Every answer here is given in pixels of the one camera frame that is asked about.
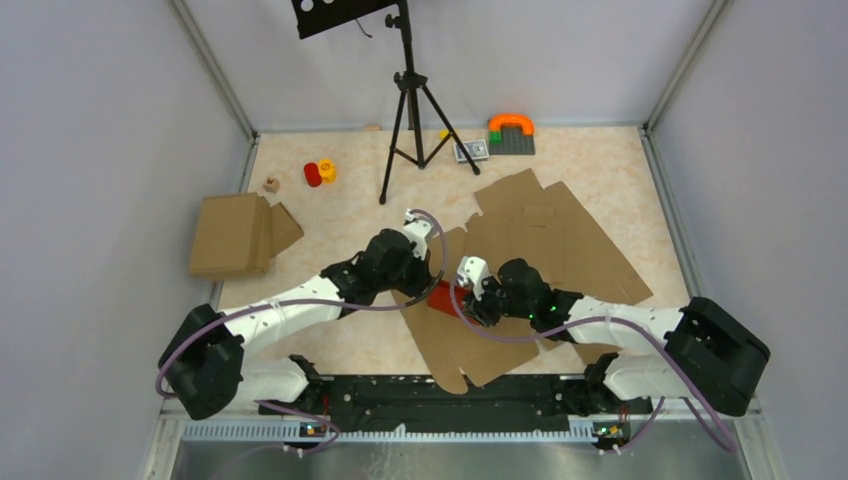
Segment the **red paper box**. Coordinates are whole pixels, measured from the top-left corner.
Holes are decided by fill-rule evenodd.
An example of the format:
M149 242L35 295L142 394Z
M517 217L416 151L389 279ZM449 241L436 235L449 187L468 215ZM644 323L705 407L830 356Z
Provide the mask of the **red paper box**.
M453 307L452 301L450 300L449 287L450 284L448 282L440 280L437 286L428 295L426 302L431 309L451 315L453 317L458 317L458 314ZM469 293L469 290L461 286L455 286L453 288L453 292L460 307L460 310L465 315L465 317L472 324L479 325L479 322L465 308L464 299L465 296Z

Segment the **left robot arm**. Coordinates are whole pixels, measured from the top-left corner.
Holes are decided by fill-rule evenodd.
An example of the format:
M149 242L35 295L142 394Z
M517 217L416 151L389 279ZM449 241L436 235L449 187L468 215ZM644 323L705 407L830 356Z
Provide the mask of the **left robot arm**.
M275 400L297 413L314 410L321 388L302 362L286 358L246 368L246 359L308 327L375 311L383 292L398 291L411 303L425 298L438 282L429 270L435 232L433 222L411 220L400 230L380 231L352 258L288 291L240 308L192 309L159 359L157 393L177 399L193 420L234 401Z

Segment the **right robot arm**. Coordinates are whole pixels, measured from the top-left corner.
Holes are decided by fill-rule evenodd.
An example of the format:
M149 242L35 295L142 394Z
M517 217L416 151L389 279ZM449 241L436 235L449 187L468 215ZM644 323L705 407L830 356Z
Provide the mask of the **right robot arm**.
M487 262L464 257L455 283L467 288L451 302L478 334L492 337L504 318L526 322L526 341L551 339L617 347L590 364L589 404L612 412L642 397L697 401L710 413L743 416L771 351L715 301L695 296L683 307L637 307L551 287L521 258L491 273Z

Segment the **folded brown cardboard box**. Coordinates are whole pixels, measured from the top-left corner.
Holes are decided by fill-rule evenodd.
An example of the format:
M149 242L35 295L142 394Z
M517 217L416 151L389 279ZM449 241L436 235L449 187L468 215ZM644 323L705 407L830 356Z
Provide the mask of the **folded brown cardboard box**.
M255 193L205 198L196 224L188 274L217 282L268 273L274 258L303 237L281 203Z

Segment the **large flat cardboard sheet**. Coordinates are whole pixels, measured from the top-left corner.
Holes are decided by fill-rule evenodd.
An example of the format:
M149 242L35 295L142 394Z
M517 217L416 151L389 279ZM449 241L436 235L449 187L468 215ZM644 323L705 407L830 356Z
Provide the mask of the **large flat cardboard sheet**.
M414 342L442 390L463 395L536 358L535 341L583 295L635 305L653 293L563 182L525 169L475 192L479 213L429 242L440 285L405 310Z

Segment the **yellow toy block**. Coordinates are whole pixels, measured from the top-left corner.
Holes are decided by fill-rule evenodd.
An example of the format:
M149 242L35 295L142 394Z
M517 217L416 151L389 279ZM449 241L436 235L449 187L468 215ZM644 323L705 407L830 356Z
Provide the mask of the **yellow toy block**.
M329 158L321 159L318 163L318 171L323 183L333 183L337 179L337 168Z

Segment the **red cylinder toy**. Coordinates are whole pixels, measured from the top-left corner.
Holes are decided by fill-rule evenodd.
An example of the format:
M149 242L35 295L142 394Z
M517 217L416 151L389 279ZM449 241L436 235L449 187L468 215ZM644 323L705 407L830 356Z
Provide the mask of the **red cylinder toy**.
M323 177L317 163L309 162L303 166L304 178L308 186L317 188L322 185Z

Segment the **playing card deck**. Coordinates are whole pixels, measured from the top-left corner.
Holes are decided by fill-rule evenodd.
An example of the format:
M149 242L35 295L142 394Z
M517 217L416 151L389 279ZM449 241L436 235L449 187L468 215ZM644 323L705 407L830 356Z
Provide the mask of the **playing card deck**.
M463 147L458 144L454 145L455 159L458 163L466 163L468 158L465 156L468 153L470 158L477 161L484 161L490 157L488 144L485 140L472 140L463 143Z

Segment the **small wooden cube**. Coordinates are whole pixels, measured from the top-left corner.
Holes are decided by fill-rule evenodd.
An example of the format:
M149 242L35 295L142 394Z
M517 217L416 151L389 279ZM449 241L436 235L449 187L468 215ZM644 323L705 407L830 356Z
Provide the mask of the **small wooden cube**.
M269 193L277 193L281 188L281 182L276 177L267 177L262 184L263 190Z

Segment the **orange arch toy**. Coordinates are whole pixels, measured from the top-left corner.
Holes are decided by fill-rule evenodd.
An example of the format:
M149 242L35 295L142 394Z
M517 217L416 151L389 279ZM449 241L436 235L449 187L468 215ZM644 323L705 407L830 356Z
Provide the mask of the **orange arch toy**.
M504 127L519 128L523 135L533 136L535 125L533 120L518 113L501 113L494 115L488 122L490 133L500 132Z

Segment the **black perforated plate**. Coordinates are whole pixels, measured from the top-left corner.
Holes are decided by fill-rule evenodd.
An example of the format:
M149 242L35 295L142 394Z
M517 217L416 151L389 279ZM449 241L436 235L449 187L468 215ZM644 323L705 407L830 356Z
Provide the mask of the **black perforated plate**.
M393 0L291 1L301 40L395 4Z

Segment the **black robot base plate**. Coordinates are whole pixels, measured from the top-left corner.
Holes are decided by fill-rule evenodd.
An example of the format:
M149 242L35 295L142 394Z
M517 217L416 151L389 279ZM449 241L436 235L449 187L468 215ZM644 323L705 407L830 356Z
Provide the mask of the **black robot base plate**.
M326 415L342 432L523 433L566 431L574 417L649 414L648 399L622 401L581 377L505 375L452 394L430 376L322 376L290 403Z

